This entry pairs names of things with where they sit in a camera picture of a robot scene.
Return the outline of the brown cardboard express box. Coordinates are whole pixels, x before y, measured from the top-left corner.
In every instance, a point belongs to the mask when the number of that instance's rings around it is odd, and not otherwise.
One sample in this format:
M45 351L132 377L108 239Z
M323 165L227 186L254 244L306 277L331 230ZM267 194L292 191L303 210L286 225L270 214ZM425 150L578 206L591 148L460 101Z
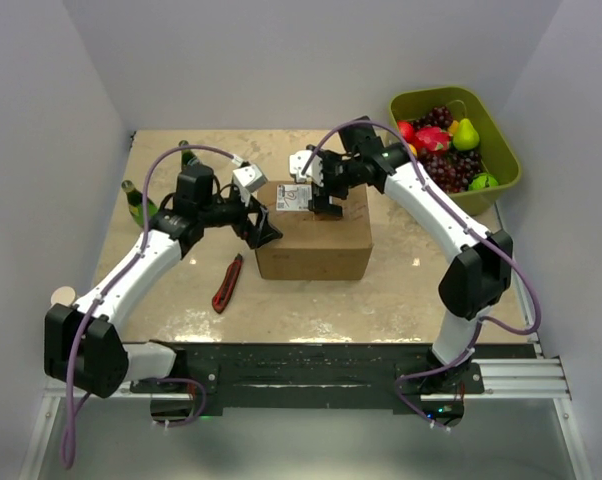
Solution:
M281 212L275 207L275 188L270 181L257 192L269 210L270 222L282 233L256 250L259 273L266 280L353 281L363 277L373 249L367 189L358 186L346 200L342 218L311 212Z

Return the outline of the red black utility knife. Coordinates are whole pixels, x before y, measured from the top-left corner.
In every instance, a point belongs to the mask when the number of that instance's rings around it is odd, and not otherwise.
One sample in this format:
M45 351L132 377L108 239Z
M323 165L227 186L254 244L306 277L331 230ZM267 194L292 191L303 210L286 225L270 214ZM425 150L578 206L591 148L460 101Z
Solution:
M211 305L217 314L221 314L226 310L236 288L243 263L243 256L241 254L237 254L226 269L223 281L217 289L215 295L212 297Z

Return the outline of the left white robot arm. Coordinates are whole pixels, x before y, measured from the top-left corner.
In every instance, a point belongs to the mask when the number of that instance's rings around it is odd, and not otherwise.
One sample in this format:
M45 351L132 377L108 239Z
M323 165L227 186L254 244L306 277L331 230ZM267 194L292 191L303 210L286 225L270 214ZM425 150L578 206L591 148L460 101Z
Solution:
M245 163L232 173L230 193L214 193L215 175L203 164L177 177L172 205L159 210L133 248L91 291L71 305L54 304L44 319L44 372L69 389L100 398L131 381L153 379L166 392L181 390L188 368L176 351L155 341L125 344L120 329L154 284L176 266L208 228L229 226L256 249L281 238L268 210L254 196L266 184L261 169Z

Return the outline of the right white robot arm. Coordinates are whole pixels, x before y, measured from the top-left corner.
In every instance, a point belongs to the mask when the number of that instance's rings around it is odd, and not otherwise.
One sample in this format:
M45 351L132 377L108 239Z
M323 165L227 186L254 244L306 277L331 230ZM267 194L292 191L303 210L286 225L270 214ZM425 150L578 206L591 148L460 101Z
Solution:
M403 207L437 242L448 262L438 286L443 323L426 371L402 378L426 378L433 390L447 393L461 382L460 366L472 356L491 308L510 287L513 241L456 205L403 138L385 145L375 132L379 126L367 116L337 126L331 132L339 136L344 151L309 145L290 156L289 174L297 183L311 184L310 208L315 213L334 215L333 198L344 199L360 185L372 186Z

